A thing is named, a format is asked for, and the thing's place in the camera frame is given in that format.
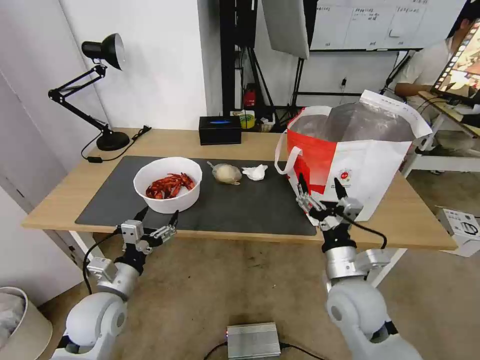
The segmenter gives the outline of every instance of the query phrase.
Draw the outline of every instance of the crayfish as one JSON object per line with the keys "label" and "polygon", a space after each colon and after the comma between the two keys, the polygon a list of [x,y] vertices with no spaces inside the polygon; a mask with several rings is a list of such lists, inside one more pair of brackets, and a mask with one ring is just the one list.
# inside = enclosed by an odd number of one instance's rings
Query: crayfish
{"label": "crayfish", "polygon": [[195,186],[190,176],[183,172],[180,175],[173,173],[168,175],[152,182],[146,189],[145,195],[151,199],[171,199],[179,194],[182,186],[188,190],[192,190]]}

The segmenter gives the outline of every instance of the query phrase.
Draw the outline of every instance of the blue label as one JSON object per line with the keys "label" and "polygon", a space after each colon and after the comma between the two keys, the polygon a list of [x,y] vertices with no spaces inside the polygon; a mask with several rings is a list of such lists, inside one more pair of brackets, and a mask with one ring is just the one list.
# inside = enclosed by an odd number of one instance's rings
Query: blue label
{"label": "blue label", "polygon": [[210,124],[229,124],[230,120],[215,120],[215,121],[210,121]]}

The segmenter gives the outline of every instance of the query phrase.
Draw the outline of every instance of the black tissue box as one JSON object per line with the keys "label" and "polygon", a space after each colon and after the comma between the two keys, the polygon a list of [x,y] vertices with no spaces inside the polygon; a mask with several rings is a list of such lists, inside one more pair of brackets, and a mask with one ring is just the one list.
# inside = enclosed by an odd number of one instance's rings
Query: black tissue box
{"label": "black tissue box", "polygon": [[198,126],[200,145],[241,144],[239,116],[201,116]]}

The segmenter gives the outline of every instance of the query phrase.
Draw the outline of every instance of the white box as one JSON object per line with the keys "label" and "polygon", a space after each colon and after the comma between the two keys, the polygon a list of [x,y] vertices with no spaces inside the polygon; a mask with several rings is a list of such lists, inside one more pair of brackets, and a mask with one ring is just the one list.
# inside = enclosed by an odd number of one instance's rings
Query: white box
{"label": "white box", "polygon": [[475,216],[461,211],[441,208],[436,213],[436,218],[458,245],[458,249],[454,251],[442,250],[444,253],[469,258],[480,250],[480,226]]}

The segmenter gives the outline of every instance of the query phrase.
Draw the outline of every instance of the beige floor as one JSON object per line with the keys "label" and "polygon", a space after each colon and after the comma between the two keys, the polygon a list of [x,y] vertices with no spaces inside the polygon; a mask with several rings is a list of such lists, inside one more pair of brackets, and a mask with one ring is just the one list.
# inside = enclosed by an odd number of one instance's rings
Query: beige floor
{"label": "beige floor", "polygon": [[[480,177],[413,171],[409,181],[427,205],[480,215]],[[120,239],[105,244],[118,253]],[[202,359],[224,341],[227,325],[275,321],[281,340],[330,360],[351,359],[324,310],[319,246],[175,239],[147,259],[128,303],[125,331],[112,360]],[[379,286],[396,327],[425,360],[469,360],[480,354],[480,253],[461,258],[409,250]],[[45,304],[54,338],[83,284]],[[41,360],[48,359],[54,344]],[[225,348],[212,357],[226,359]],[[310,359],[294,349],[281,359]]]}

